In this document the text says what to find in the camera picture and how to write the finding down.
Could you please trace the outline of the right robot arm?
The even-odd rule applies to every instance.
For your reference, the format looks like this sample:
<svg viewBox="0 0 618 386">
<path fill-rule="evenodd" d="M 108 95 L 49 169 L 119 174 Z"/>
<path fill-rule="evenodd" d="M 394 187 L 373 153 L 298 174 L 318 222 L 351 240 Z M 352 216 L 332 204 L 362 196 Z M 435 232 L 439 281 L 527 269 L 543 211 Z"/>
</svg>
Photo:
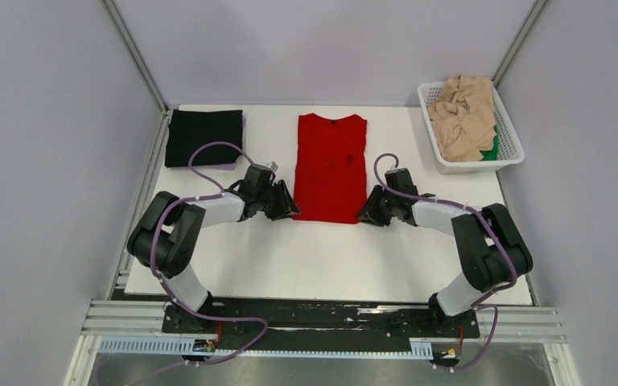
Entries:
<svg viewBox="0 0 618 386">
<path fill-rule="evenodd" d="M 427 324 L 437 335 L 449 335 L 458 327 L 460 315 L 515 285 L 534 267 L 505 205 L 477 208 L 432 194 L 421 195 L 406 168 L 386 172 L 385 183 L 373 188 L 356 217 L 361 223 L 378 227 L 398 219 L 453 237 L 461 272 L 429 299 Z"/>
</svg>

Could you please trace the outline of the red t shirt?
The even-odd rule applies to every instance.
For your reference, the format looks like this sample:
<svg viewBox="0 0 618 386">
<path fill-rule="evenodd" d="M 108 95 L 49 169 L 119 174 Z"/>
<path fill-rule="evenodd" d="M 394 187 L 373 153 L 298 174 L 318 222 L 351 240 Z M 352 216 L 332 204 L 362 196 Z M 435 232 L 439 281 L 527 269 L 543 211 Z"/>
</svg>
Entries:
<svg viewBox="0 0 618 386">
<path fill-rule="evenodd" d="M 368 122 L 299 116 L 293 220 L 357 224 L 367 199 L 365 147 Z"/>
</svg>

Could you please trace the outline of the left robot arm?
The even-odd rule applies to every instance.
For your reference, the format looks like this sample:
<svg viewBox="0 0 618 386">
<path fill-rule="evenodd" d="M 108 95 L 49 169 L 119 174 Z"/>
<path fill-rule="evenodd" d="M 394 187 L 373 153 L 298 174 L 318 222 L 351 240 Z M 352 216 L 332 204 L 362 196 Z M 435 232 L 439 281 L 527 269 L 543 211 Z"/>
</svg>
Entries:
<svg viewBox="0 0 618 386">
<path fill-rule="evenodd" d="M 175 305 L 184 310 L 183 321 L 195 332 L 207 331 L 215 317 L 210 292 L 191 267 L 200 231 L 220 224 L 249 220 L 259 212 L 271 221 L 301 213 L 284 180 L 268 166 L 252 164 L 243 179 L 220 193 L 180 198 L 160 191 L 150 202 L 128 238 L 126 249 L 150 269 Z"/>
</svg>

